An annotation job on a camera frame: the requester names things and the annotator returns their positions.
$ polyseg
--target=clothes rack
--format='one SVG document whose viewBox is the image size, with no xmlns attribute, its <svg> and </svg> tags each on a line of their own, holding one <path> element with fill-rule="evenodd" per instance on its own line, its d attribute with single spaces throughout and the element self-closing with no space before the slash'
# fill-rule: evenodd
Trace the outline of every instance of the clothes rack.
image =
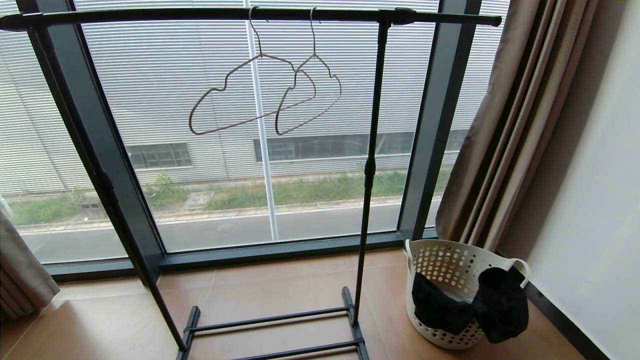
<svg viewBox="0 0 640 360">
<path fill-rule="evenodd" d="M 73 106 L 70 100 L 68 87 L 65 84 L 64 75 L 57 63 L 51 36 L 47 31 L 49 26 L 62 24 L 84 24 L 93 22 L 120 22 L 120 21 L 146 21 L 146 20 L 249 20 L 248 8 L 159 8 L 159 9 L 135 9 L 135 10 L 103 10 L 91 12 L 63 12 L 63 13 L 24 13 L 7 15 L 0 19 L 0 29 L 8 31 L 28 31 L 35 41 L 42 47 L 44 51 L 44 59 L 46 66 L 52 73 L 57 85 L 61 88 L 60 96 L 65 100 L 65 104 Z M 286 9 L 286 8 L 256 8 L 252 14 L 254 20 L 309 20 L 308 9 Z M 365 162 L 365 193 L 364 205 L 362 210 L 362 228 L 360 232 L 360 247 L 358 251 L 358 271 L 356 278 L 355 301 L 351 298 L 351 292 L 348 287 L 343 287 L 342 298 L 344 306 L 333 307 L 329 309 L 320 309 L 315 311 L 307 311 L 303 313 L 293 313 L 280 316 L 271 316 L 267 318 L 258 318 L 253 320 L 245 320 L 240 322 L 222 323 L 217 325 L 198 326 L 200 318 L 200 309 L 193 306 L 189 314 L 187 326 L 183 335 L 173 322 L 169 310 L 162 299 L 160 291 L 153 281 L 150 269 L 146 266 L 141 250 L 136 246 L 131 247 L 130 257 L 136 265 L 136 269 L 140 273 L 143 282 L 148 286 L 162 316 L 169 327 L 169 330 L 178 346 L 177 360 L 187 360 L 189 351 L 193 344 L 193 340 L 198 332 L 213 331 L 219 329 L 228 329 L 246 325 L 255 325 L 259 323 L 277 322 L 281 320 L 289 320 L 295 318 L 306 318 L 310 316 L 318 316 L 333 313 L 345 313 L 349 318 L 353 340 L 341 343 L 333 343 L 316 347 L 301 348 L 297 350 L 289 350 L 272 354 L 264 354 L 259 356 L 244 357 L 238 360 L 266 360 L 277 359 L 281 357 L 297 356 L 302 354 L 311 354 L 327 350 L 339 348 L 355 348 L 358 352 L 360 360 L 368 360 L 365 340 L 362 335 L 360 324 L 358 322 L 360 314 L 360 301 L 362 298 L 362 277 L 364 272 L 365 245 L 367 243 L 367 232 L 369 225 L 369 210 L 371 208 L 371 191 L 373 188 L 373 180 L 376 173 L 376 137 L 378 134 L 378 115 L 380 112 L 380 97 L 382 91 L 383 66 L 385 61 L 385 49 L 387 44 L 388 29 L 391 25 L 404 25 L 413 22 L 441 22 L 454 24 L 473 24 L 473 25 L 491 25 L 498 26 L 501 22 L 500 17 L 496 16 L 480 16 L 480 15 L 463 15 L 463 14 L 444 14 L 444 13 L 426 13 L 416 12 L 408 8 L 396 8 L 393 10 L 323 10 L 316 9 L 313 15 L 314 20 L 321 21 L 359 21 L 359 22 L 377 22 L 378 26 L 378 44 L 376 57 L 376 70 L 374 78 L 374 93 L 371 109 L 371 127 L 369 133 L 369 149 L 367 160 Z M 86 137 L 86 130 L 82 124 L 78 123 L 79 136 Z M 101 185 L 105 189 L 109 189 L 109 177 L 103 174 L 101 177 L 103 182 Z M 109 217 L 114 222 L 126 224 L 123 213 L 119 210 L 117 201 L 105 204 L 105 208 L 109 208 Z M 128 241 L 132 238 L 132 232 L 125 226 L 122 229 L 124 239 Z"/>
</svg>

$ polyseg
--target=white plastic laundry basket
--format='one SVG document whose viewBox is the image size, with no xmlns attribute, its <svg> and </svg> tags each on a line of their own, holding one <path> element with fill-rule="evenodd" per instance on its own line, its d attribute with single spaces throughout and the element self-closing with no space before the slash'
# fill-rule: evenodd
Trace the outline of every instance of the white plastic laundry basket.
<svg viewBox="0 0 640 360">
<path fill-rule="evenodd" d="M 406 279 L 406 312 L 419 333 L 430 342 L 450 349 L 473 346 L 484 336 L 475 319 L 459 335 L 432 329 L 414 315 L 412 290 L 416 272 L 426 276 L 448 296 L 471 303 L 478 289 L 477 277 L 490 267 L 509 270 L 520 262 L 524 267 L 524 287 L 529 281 L 529 265 L 521 259 L 505 259 L 479 247 L 446 240 L 417 240 L 405 242 L 408 273 Z"/>
</svg>

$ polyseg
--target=brown curtain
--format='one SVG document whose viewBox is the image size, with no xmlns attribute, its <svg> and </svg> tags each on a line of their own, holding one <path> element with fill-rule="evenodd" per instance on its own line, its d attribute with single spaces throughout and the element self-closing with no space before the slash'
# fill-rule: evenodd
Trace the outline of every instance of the brown curtain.
<svg viewBox="0 0 640 360">
<path fill-rule="evenodd" d="M 596 4 L 511 0 L 487 93 L 438 209 L 439 238 L 495 250 L 558 121 Z"/>
<path fill-rule="evenodd" d="M 19 318 L 48 305 L 60 288 L 0 211 L 1 318 Z"/>
</svg>

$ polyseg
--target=street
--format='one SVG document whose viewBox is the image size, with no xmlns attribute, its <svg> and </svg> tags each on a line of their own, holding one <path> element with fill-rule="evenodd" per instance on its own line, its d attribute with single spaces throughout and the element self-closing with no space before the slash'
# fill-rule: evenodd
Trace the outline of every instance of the street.
<svg viewBox="0 0 640 360">
<path fill-rule="evenodd" d="M 431 203 L 427 225 L 434 224 L 439 205 L 439 200 Z M 369 232 L 395 229 L 399 211 L 400 204 L 373 205 Z M 361 207 L 279 213 L 279 240 L 358 234 L 361 217 Z M 158 229 L 169 252 L 271 241 L 268 214 L 164 222 Z M 126 256 L 112 227 L 25 233 L 22 237 L 43 263 Z"/>
</svg>

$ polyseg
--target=laundry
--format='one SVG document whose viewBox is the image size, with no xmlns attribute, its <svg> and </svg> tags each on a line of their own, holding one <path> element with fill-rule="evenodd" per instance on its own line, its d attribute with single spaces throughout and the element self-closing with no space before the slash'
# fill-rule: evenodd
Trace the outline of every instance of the laundry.
<svg viewBox="0 0 640 360">
<path fill-rule="evenodd" d="M 413 278 L 415 317 L 432 329 L 460 334 L 475 318 L 490 343 L 518 336 L 529 323 L 524 290 L 514 274 L 489 268 L 478 277 L 478 291 L 471 304 L 456 301 L 420 273 Z"/>
</svg>

